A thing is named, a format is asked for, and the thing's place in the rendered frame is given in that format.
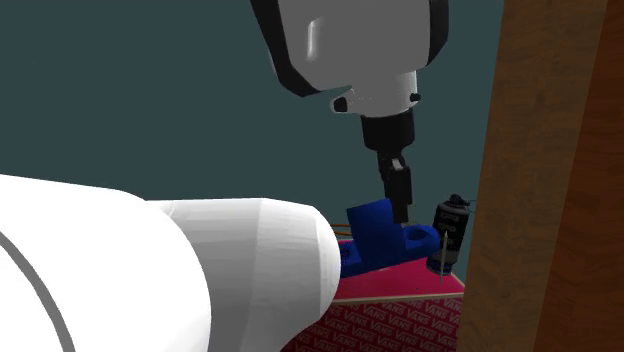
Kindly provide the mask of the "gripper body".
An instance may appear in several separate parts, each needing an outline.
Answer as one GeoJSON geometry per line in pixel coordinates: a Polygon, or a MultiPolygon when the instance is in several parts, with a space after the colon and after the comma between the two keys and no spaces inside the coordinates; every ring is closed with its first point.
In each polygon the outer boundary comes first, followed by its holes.
{"type": "Polygon", "coordinates": [[[415,140],[413,109],[384,117],[360,116],[366,148],[390,159],[404,160],[403,150],[415,140]]]}

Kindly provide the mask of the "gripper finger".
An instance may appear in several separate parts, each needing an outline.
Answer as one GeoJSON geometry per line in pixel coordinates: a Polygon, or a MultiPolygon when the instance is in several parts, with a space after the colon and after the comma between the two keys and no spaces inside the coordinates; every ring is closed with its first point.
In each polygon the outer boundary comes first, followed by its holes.
{"type": "Polygon", "coordinates": [[[411,170],[402,156],[379,155],[378,167],[385,197],[390,201],[394,222],[409,221],[408,207],[412,201],[411,170]]]}

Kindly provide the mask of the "blue block with holes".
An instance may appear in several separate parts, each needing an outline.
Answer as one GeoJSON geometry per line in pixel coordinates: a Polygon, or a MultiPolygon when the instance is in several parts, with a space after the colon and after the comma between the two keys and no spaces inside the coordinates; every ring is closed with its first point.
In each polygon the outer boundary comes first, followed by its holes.
{"type": "Polygon", "coordinates": [[[341,278],[419,260],[440,250],[435,228],[396,223],[388,199],[348,208],[346,213],[351,240],[339,244],[341,278]]]}

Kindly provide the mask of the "red patterned box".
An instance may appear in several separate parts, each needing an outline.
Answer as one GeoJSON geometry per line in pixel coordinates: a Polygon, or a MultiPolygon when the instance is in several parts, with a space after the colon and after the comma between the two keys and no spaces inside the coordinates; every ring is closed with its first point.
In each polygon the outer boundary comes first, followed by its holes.
{"type": "Polygon", "coordinates": [[[323,317],[280,352],[456,352],[464,288],[423,259],[342,279],[323,317]]]}

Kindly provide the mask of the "brown wooden panel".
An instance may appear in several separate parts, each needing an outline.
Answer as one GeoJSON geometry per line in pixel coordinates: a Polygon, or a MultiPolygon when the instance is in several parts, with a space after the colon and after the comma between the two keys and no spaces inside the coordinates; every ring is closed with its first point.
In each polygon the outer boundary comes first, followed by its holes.
{"type": "Polygon", "coordinates": [[[506,0],[456,352],[624,352],[624,0],[506,0]]]}

